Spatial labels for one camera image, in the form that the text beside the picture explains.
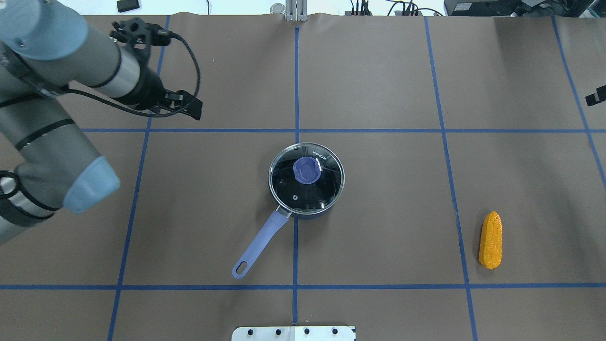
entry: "white wall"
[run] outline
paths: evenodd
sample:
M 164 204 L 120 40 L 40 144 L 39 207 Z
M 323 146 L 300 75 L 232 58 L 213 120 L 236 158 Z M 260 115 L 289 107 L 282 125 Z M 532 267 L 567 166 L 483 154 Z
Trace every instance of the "white wall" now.
M 120 14 L 115 0 L 59 0 L 83 15 Z M 280 0 L 210 0 L 210 13 L 213 15 L 257 15 L 269 13 L 272 4 Z M 206 14 L 206 0 L 139 0 L 141 8 L 124 15 L 167 15 L 178 12 Z M 393 3 L 385 0 L 370 0 L 370 10 L 374 15 L 386 15 Z M 444 14 L 443 0 L 419 0 L 419 7 L 433 8 Z M 308 0 L 307 13 L 328 13 L 343 15 L 351 9 L 349 0 Z

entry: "corn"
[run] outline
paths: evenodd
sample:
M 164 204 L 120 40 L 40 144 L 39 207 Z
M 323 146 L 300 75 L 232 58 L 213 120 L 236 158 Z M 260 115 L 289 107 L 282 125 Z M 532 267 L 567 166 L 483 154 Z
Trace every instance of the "corn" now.
M 503 225 L 497 212 L 490 212 L 482 225 L 480 238 L 480 264 L 488 269 L 494 269 L 501 264 L 503 255 Z

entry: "blue lid knob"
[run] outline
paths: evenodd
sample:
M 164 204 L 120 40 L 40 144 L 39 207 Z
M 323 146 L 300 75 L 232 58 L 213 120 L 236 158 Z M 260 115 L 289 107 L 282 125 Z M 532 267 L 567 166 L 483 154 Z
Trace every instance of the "blue lid knob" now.
M 322 175 L 320 162 L 312 157 L 302 157 L 293 165 L 295 179 L 302 184 L 312 184 Z

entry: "lid rim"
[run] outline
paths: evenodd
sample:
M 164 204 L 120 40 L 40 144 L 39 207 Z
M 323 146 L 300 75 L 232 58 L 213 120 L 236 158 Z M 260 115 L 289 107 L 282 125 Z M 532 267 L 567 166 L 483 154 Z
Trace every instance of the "lid rim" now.
M 278 198 L 278 195 L 273 187 L 273 184 L 271 183 L 271 176 L 273 173 L 273 168 L 276 166 L 276 162 L 283 157 L 286 153 L 290 152 L 293 149 L 297 149 L 301 146 L 308 146 L 308 145 L 313 145 L 313 146 L 317 146 L 317 147 L 321 147 L 326 149 L 329 153 L 330 156 L 332 156 L 335 161 L 337 162 L 337 165 L 339 166 L 339 171 L 341 173 L 341 183 L 339 185 L 339 190 L 337 191 L 334 199 L 328 204 L 326 205 L 325 208 L 317 210 L 317 211 L 313 211 L 313 212 L 304 212 L 304 211 L 300 211 L 298 209 L 295 208 L 291 208 L 289 205 L 286 205 L 282 200 L 280 200 L 280 198 Z M 295 143 L 289 147 L 284 148 L 280 153 L 278 153 L 278 155 L 273 159 L 273 161 L 271 162 L 271 165 L 269 167 L 269 172 L 268 172 L 268 184 L 269 184 L 269 189 L 271 192 L 271 195 L 273 196 L 273 198 L 278 202 L 278 204 L 280 206 L 282 206 L 284 209 L 294 213 L 294 214 L 298 214 L 298 215 L 316 215 L 316 214 L 320 214 L 323 213 L 327 210 L 329 210 L 334 204 L 335 202 L 341 197 L 341 195 L 343 194 L 343 187 L 345 185 L 345 170 L 343 170 L 343 164 L 341 163 L 340 159 L 337 157 L 337 155 L 330 150 L 329 148 L 318 144 L 318 143 L 313 143 L 313 142 L 300 142 L 300 143 Z

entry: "white metal plate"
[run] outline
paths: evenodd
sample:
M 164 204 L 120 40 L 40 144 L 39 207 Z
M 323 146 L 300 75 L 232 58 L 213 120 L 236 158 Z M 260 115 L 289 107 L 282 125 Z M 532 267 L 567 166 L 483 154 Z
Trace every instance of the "white metal plate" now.
M 356 341 L 356 327 L 239 327 L 233 331 L 231 341 Z
M 465 2 L 462 4 L 457 4 L 456 7 L 454 8 L 455 11 L 467 11 L 471 8 L 471 3 L 470 2 Z

